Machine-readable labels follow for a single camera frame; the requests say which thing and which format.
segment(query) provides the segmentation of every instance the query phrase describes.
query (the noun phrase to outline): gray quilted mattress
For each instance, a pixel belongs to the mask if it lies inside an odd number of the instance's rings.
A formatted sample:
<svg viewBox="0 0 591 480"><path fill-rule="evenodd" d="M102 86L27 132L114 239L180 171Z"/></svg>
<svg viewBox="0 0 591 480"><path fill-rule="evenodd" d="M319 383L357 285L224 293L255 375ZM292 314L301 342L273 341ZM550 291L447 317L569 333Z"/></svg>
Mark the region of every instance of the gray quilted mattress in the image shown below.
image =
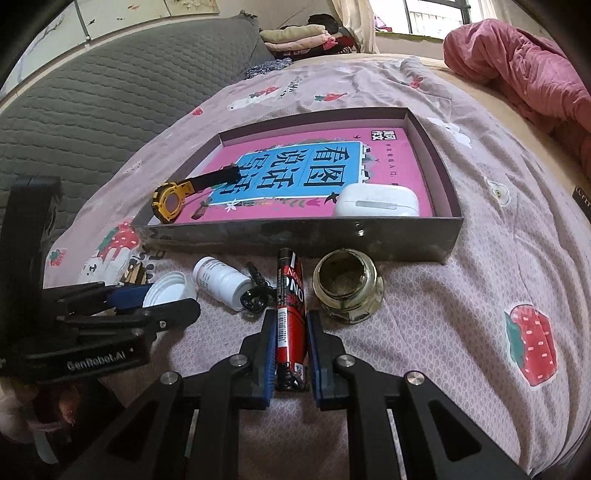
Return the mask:
<svg viewBox="0 0 591 480"><path fill-rule="evenodd" d="M150 28L74 58L0 115L0 219L16 176L59 176L61 234L140 147L272 59L242 14Z"/></svg>

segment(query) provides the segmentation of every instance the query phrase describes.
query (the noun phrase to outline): black clip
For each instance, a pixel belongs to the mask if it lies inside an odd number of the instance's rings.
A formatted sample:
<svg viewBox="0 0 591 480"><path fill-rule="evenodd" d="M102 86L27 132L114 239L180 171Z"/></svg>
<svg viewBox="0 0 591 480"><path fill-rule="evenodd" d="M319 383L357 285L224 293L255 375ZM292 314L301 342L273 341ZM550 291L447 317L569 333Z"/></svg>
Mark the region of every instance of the black clip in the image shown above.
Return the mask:
<svg viewBox="0 0 591 480"><path fill-rule="evenodd" d="M240 303L249 312L261 313L270 303L276 301L277 289L269 285L269 282L251 262L248 262L246 267L256 285L242 294Z"/></svg>

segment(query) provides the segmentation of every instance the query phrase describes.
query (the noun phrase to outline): window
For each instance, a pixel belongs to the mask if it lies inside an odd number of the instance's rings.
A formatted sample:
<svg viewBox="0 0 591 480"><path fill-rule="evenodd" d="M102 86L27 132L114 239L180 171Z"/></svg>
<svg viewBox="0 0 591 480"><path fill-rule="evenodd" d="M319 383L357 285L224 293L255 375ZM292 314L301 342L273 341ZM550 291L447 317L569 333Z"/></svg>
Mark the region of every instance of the window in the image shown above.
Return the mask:
<svg viewBox="0 0 591 480"><path fill-rule="evenodd" d="M484 17L479 0L371 0L371 6L379 30L436 38Z"/></svg>

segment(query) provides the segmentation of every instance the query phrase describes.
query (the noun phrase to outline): yellow tape measure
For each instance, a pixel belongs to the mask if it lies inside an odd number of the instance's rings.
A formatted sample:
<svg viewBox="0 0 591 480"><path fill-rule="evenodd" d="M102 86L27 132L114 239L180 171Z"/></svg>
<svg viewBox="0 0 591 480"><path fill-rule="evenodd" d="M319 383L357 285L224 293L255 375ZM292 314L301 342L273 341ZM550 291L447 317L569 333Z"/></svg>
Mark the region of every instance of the yellow tape measure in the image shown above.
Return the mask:
<svg viewBox="0 0 591 480"><path fill-rule="evenodd" d="M236 183L240 179L240 169L236 165L230 165L178 183L163 183L152 195L152 212L162 223L173 223L183 211L188 196L222 183Z"/></svg>

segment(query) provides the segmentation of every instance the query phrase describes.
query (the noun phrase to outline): metal screw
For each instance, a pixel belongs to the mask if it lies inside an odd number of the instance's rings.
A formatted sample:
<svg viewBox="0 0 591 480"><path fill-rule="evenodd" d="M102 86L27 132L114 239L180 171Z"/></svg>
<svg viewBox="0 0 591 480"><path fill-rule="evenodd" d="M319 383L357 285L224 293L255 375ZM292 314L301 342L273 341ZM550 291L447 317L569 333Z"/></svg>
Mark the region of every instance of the metal screw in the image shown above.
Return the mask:
<svg viewBox="0 0 591 480"><path fill-rule="evenodd" d="M237 355L232 355L230 357L230 363L233 367L243 367L248 363L248 357L238 353Z"/></svg>
<svg viewBox="0 0 591 480"><path fill-rule="evenodd" d="M172 385L173 383L176 383L178 378L179 374L176 372L165 372L160 375L160 382L162 382L164 385Z"/></svg>
<svg viewBox="0 0 591 480"><path fill-rule="evenodd" d="M411 385L422 385L425 382L425 375L421 372L407 373L407 382Z"/></svg>
<svg viewBox="0 0 591 480"><path fill-rule="evenodd" d="M336 362L345 368L352 367L355 364L355 357L353 355L341 355L338 356Z"/></svg>

